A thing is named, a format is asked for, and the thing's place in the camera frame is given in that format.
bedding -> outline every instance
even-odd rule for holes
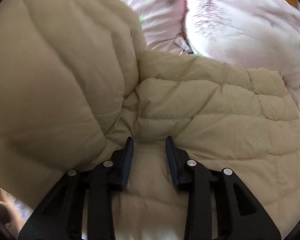
[[[285,0],[187,0],[195,54],[243,68],[278,70],[300,86],[300,12]]]
[[[185,0],[122,0],[138,15],[149,49],[188,54],[183,38]]]
[[[167,136],[207,168],[233,169],[282,238],[300,219],[300,119],[277,72],[149,51],[119,0],[3,0],[0,187],[34,208],[128,136],[117,240],[183,238],[188,196],[172,186]]]

black plastic bracket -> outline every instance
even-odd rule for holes
[[[207,169],[176,148],[170,136],[166,154],[174,187],[189,192],[184,240],[212,240],[211,189],[218,216],[215,240],[281,240],[265,209],[231,169]]]
[[[133,139],[110,160],[91,171],[69,170],[34,210],[18,240],[81,240],[82,214],[89,189],[88,239],[115,240],[111,191],[125,189],[133,155]]]

beige comforter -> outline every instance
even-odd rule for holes
[[[117,239],[182,239],[187,195],[164,140],[232,168],[282,237],[300,218],[300,120],[277,72],[148,52],[118,0],[0,5],[0,186],[35,207],[70,168],[91,169],[135,139]]]

silver screw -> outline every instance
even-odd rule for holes
[[[111,167],[112,165],[113,165],[113,162],[112,162],[112,161],[105,161],[105,162],[103,163],[103,166],[105,166],[105,167],[107,167],[107,168]]]
[[[230,175],[232,175],[233,171],[229,168],[226,168],[226,169],[223,170],[223,173],[230,176]]]
[[[197,165],[197,162],[195,160],[189,160],[187,161],[187,165],[193,167]]]
[[[68,176],[73,177],[74,175],[77,174],[77,171],[74,170],[74,169],[71,169],[71,170],[69,170],[69,171],[67,172],[67,174],[68,174]]]

beige quilt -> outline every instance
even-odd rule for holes
[[[300,219],[300,120],[277,72],[149,52],[118,0],[0,5],[0,187],[35,207],[64,172],[135,139],[117,239],[182,239],[187,195],[164,140],[207,168],[232,168],[282,237]]]

